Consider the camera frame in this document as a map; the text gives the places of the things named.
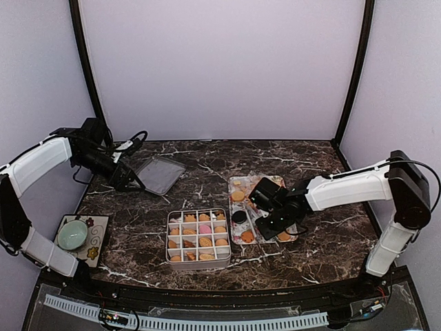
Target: white cable tray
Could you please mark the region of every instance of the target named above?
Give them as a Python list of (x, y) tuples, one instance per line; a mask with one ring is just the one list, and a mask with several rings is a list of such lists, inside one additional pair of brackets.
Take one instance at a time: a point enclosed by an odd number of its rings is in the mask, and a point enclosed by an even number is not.
[[(96, 305), (77, 303), (65, 298), (46, 295), (44, 305), (73, 316), (99, 323), (100, 308)], [(125, 329), (134, 330), (136, 318), (133, 314), (118, 312), (119, 315), (129, 319)], [(184, 321), (179, 319), (160, 319), (139, 314), (139, 330), (173, 330), (173, 331), (290, 331), (306, 330), (328, 325), (327, 313), (320, 312), (297, 317), (282, 319), (262, 319), (255, 321)]]

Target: pink cookie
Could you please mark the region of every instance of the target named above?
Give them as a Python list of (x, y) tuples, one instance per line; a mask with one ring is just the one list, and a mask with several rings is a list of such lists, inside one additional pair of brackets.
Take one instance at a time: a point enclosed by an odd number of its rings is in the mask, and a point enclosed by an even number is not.
[(199, 233), (209, 234), (212, 233), (212, 229), (208, 225), (203, 224), (199, 227)]

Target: lavender wall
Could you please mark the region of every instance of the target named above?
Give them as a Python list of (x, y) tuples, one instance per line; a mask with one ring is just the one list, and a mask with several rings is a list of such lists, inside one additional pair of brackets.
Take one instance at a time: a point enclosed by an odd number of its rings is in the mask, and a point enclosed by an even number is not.
[(116, 139), (330, 139), (362, 0), (82, 1)]
[[(355, 106), (342, 151), (352, 168), (388, 157), (394, 149), (441, 174), (441, 3), (377, 1)], [(431, 196), (437, 185), (430, 173)], [(390, 203), (374, 203), (380, 223)], [(433, 330), (441, 325), (441, 208), (399, 260), (415, 280)]]
[[(76, 50), (68, 1), (0, 1), (0, 164), (61, 126), (93, 117)], [(53, 238), (84, 187), (60, 165), (23, 196), (34, 227)], [(39, 274), (22, 256), (0, 249), (0, 329), (21, 330)]]

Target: black cable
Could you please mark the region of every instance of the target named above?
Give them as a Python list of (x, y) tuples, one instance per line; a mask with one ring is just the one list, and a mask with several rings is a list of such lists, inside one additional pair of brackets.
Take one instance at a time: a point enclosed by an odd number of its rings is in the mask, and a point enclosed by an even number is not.
[(389, 275), (389, 277), (390, 277), (389, 278), (389, 284), (390, 284), (391, 289), (389, 290), (389, 296), (387, 298), (387, 301), (384, 299), (385, 300), (385, 305), (384, 305), (384, 307), (382, 309), (380, 309), (380, 310), (378, 310), (376, 312), (373, 312), (371, 316), (366, 317), (364, 319), (357, 319), (358, 317), (361, 317), (363, 315), (360, 311), (358, 311), (356, 314), (352, 315), (348, 319), (342, 319), (342, 320), (339, 320), (339, 321), (330, 319), (329, 322), (333, 323), (333, 324), (358, 323), (358, 322), (365, 322), (365, 321), (368, 321), (370, 319), (373, 319), (373, 318), (377, 317), (383, 310), (386, 309), (386, 307), (389, 305), (389, 302), (391, 302), (392, 287), (393, 287), (393, 284), (392, 284), (392, 273), (393, 272), (390, 271), (390, 275)]
[(291, 233), (291, 232), (288, 232), (287, 231), (287, 229), (285, 230), (285, 232), (287, 233), (287, 234), (289, 234), (290, 236), (300, 236), (301, 234), (305, 234), (306, 232), (308, 232), (309, 231), (309, 229), (306, 227), (306, 226), (300, 226), (300, 225), (298, 225), (298, 227), (299, 228), (303, 228), (304, 230), (302, 230), (302, 231), (300, 231), (300, 232), (297, 232), (297, 233)]
[(16, 257), (19, 254), (18, 250), (15, 250), (11, 245), (5, 244), (2, 240), (0, 240), (0, 245), (5, 249), (5, 251), (11, 256)]
[(79, 179), (76, 179), (77, 174), (80, 172), (81, 170), (81, 165), (78, 167), (78, 170), (72, 175), (72, 179), (74, 181), (76, 181), (77, 183), (83, 184), (83, 185), (89, 185), (90, 182), (88, 183), (87, 181), (80, 181)]
[(134, 331), (138, 331), (138, 330), (139, 330), (139, 326), (141, 325), (141, 322), (139, 321), (138, 313), (136, 312), (135, 309), (131, 308), (130, 306), (128, 306), (127, 304), (125, 304), (125, 303), (122, 302), (121, 300), (114, 299), (114, 298), (109, 298), (109, 297), (102, 297), (102, 296), (99, 296), (99, 295), (89, 294), (89, 293), (86, 293), (86, 292), (84, 292), (84, 291), (82, 291), (82, 290), (80, 290), (80, 289), (74, 287), (74, 286), (71, 285), (71, 284), (69, 285), (69, 287), (72, 288), (72, 289), (74, 289), (74, 290), (76, 290), (77, 292), (80, 292), (81, 294), (87, 295), (87, 296), (90, 297), (90, 298), (93, 298), (93, 299), (100, 299), (100, 300), (104, 300), (104, 301), (114, 301), (114, 302), (117, 302), (117, 303), (119, 303), (120, 305), (126, 307), (127, 309), (130, 309), (130, 311), (133, 312), (133, 315), (135, 315), (135, 318), (136, 318), (136, 327), (135, 327)]
[(414, 161), (414, 160), (397, 160), (397, 161), (388, 161), (386, 163), (380, 164), (378, 166), (378, 168), (383, 168), (385, 166), (389, 166), (391, 164), (398, 164), (398, 163), (410, 163), (410, 164), (416, 164), (418, 166), (422, 166), (423, 168), (426, 168), (428, 171), (430, 171), (436, 178), (436, 181), (438, 182), (438, 194), (436, 196), (436, 200), (435, 203), (433, 204), (432, 208), (430, 209), (430, 212), (433, 212), (436, 208), (436, 206), (438, 205), (438, 203), (440, 202), (440, 197), (441, 197), (441, 179), (438, 176), (438, 174), (436, 173), (436, 171), (429, 167), (427, 164), (423, 163), (423, 162), (419, 162), (419, 161)]

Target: food in tray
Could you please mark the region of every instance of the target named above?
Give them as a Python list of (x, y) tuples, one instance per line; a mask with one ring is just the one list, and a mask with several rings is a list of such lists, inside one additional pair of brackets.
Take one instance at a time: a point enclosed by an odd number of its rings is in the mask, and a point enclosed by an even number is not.
[(243, 191), (234, 191), (232, 193), (233, 202), (241, 202), (245, 200), (245, 193)]
[(200, 214), (199, 215), (199, 221), (209, 221), (209, 216), (207, 214)]
[(214, 255), (211, 254), (200, 254), (199, 255), (200, 260), (214, 260)]
[(179, 228), (174, 228), (170, 230), (171, 236), (178, 236), (179, 235)]
[(212, 233), (212, 228), (209, 225), (203, 224), (199, 227), (199, 233), (200, 234), (210, 234), (210, 233)]
[(181, 262), (182, 259), (179, 255), (175, 255), (174, 257), (170, 257), (171, 262)]
[(277, 237), (280, 241), (288, 241), (291, 239), (291, 236), (286, 231), (279, 233)]
[(240, 238), (245, 242), (245, 243), (252, 243), (254, 240), (254, 234), (251, 231), (244, 231), (242, 232), (242, 234), (240, 235)]
[(215, 242), (216, 246), (228, 246), (228, 241), (226, 239), (218, 239)]
[(183, 234), (196, 234), (196, 231), (192, 229), (184, 229)]
[(202, 237), (202, 238), (199, 238), (199, 245), (201, 247), (212, 247), (213, 246), (213, 242), (209, 238)]
[(214, 228), (214, 233), (222, 233), (222, 232), (226, 232), (227, 229), (225, 229), (225, 226), (216, 226)]
[(186, 252), (186, 255), (190, 261), (196, 260), (196, 255), (194, 255), (192, 252)]
[(194, 248), (195, 245), (191, 241), (184, 240), (184, 247), (185, 248)]
[(196, 216), (193, 214), (185, 215), (185, 222), (196, 222)]
[(177, 247), (178, 246), (174, 241), (172, 241), (172, 240), (168, 241), (168, 248), (177, 248)]

